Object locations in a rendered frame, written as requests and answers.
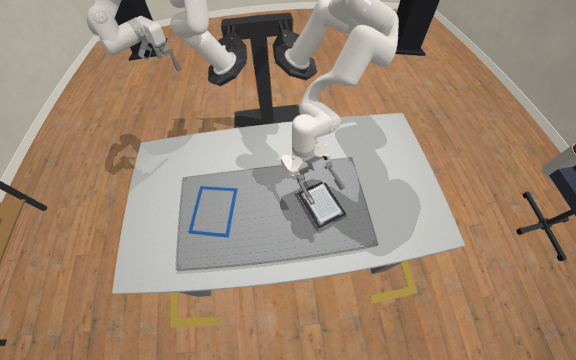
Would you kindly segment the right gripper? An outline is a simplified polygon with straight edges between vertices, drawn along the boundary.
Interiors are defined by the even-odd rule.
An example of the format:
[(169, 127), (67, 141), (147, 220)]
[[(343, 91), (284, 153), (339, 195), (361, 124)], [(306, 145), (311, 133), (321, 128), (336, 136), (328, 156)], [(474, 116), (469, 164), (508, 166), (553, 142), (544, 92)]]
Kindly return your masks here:
[[(145, 33), (145, 36), (147, 37), (148, 42), (152, 44), (152, 47), (153, 47), (153, 49), (157, 55), (157, 58), (160, 59), (163, 57), (162, 54), (167, 55), (170, 53), (176, 70), (178, 72), (181, 71), (181, 67), (180, 67), (180, 64), (178, 62), (178, 59), (175, 58), (172, 49), (170, 49), (170, 48), (165, 49), (164, 44), (166, 43), (166, 38), (164, 36), (164, 33), (162, 31), (161, 26), (158, 23), (156, 23), (152, 20), (149, 20), (143, 16), (139, 16), (137, 18), (135, 18), (135, 19), (140, 23), (140, 25), (141, 25), (144, 33)], [(161, 49), (161, 51), (160, 51), (160, 49)], [(162, 54), (161, 54), (161, 52), (162, 52)]]

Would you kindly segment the blue rectangular tape outline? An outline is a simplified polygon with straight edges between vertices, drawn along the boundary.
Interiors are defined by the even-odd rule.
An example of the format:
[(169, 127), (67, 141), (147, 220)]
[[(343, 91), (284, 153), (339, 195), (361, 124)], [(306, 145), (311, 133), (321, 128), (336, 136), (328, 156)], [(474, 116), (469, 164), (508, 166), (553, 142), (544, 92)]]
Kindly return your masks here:
[[(194, 225), (194, 221), (195, 221), (195, 217), (196, 217), (196, 213), (197, 213), (197, 209), (198, 209), (198, 205), (199, 205), (199, 201), (200, 201), (200, 197), (201, 197), (201, 194), (202, 194), (202, 190), (203, 190), (203, 189), (207, 189), (207, 190), (234, 191), (234, 193), (233, 193), (233, 198), (232, 198), (232, 203), (231, 203), (231, 208), (230, 208), (230, 213), (229, 213), (229, 219), (228, 219), (226, 234), (223, 234), (223, 233), (212, 233), (212, 232), (202, 232), (202, 231), (193, 231), (193, 225)], [(190, 224), (190, 228), (189, 228), (189, 234), (198, 234), (198, 235), (208, 235), (208, 236), (228, 237), (228, 238), (229, 238), (229, 233), (230, 233), (230, 227), (231, 227), (231, 221), (232, 221), (232, 216), (233, 216), (233, 210), (234, 210), (234, 205), (235, 205), (235, 199), (236, 199), (237, 189), (238, 189), (238, 188), (222, 188), (222, 187), (205, 187), (205, 186), (200, 186), (200, 190), (199, 190), (199, 193), (198, 193), (196, 205), (195, 205), (195, 208), (194, 208), (194, 212), (193, 212), (193, 216), (192, 216), (192, 220), (191, 220), (191, 224)]]

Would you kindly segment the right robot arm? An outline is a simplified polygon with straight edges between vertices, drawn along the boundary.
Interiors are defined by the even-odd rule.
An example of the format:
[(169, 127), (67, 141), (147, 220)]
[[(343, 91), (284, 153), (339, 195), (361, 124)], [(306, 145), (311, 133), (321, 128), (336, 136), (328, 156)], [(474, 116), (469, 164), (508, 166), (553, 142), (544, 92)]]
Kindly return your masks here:
[[(109, 55), (115, 56), (142, 41), (138, 55), (149, 60), (152, 48), (147, 46), (148, 40), (140, 23), (133, 18), (117, 26), (114, 20), (121, 1), (95, 0), (94, 6), (87, 12), (88, 27), (93, 34), (100, 37), (100, 42)], [(185, 7), (186, 11), (172, 17), (170, 25), (174, 34), (207, 60), (217, 75), (228, 72), (235, 64), (236, 56), (232, 52), (227, 52), (226, 46), (222, 46), (207, 31), (209, 27), (207, 0), (170, 0), (170, 2), (176, 8)]]

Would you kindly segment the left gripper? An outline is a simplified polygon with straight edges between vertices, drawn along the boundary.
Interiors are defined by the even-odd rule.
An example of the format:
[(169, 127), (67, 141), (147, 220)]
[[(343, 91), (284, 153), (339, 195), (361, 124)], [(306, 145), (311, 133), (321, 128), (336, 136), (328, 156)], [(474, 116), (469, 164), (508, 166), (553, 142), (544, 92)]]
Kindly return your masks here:
[[(314, 154), (316, 156), (319, 156), (319, 157), (327, 156), (328, 160), (329, 160), (330, 155), (331, 155), (331, 150), (328, 148), (328, 146), (325, 144), (324, 141), (318, 140), (318, 143), (315, 144)], [(328, 160), (326, 160), (326, 161), (328, 161)], [(314, 204), (315, 201), (314, 201), (313, 197), (311, 196), (309, 191), (307, 191), (305, 189), (304, 185), (301, 182), (302, 180), (305, 179), (304, 174), (309, 172), (308, 164), (306, 162), (304, 162), (304, 160), (301, 157), (296, 156), (293, 153), (293, 151), (291, 151), (291, 152), (288, 152), (288, 153), (283, 154), (281, 156), (281, 165), (288, 176), (295, 176), (295, 175), (300, 173), (300, 175), (297, 176), (297, 182), (300, 185), (301, 189), (303, 190), (309, 203), (311, 205)], [(324, 166), (324, 167), (325, 167), (325, 169), (329, 169), (329, 171), (332, 173), (332, 175), (335, 178), (334, 182), (337, 184), (339, 189), (342, 190), (345, 188), (345, 186), (342, 183), (342, 181), (340, 180), (340, 178), (337, 176), (335, 171), (332, 169), (332, 165), (333, 164), (331, 163), (331, 161), (329, 161), (326, 163), (326, 166)]]

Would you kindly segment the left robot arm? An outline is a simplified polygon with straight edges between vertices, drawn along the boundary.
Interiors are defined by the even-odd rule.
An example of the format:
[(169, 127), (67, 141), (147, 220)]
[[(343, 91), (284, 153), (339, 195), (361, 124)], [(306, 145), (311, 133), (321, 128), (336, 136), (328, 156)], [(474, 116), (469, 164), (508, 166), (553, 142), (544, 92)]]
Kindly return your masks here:
[(319, 0), (295, 44), (286, 50), (285, 58), (292, 66), (306, 69), (326, 36), (325, 26), (350, 33), (332, 70), (307, 88), (299, 106), (303, 115), (292, 122), (292, 151), (310, 170), (326, 166), (328, 160), (314, 154), (316, 138), (336, 131), (341, 124), (340, 117), (318, 100), (320, 94), (332, 84), (355, 86), (369, 62), (387, 66), (396, 53), (398, 25), (396, 12), (380, 0)]

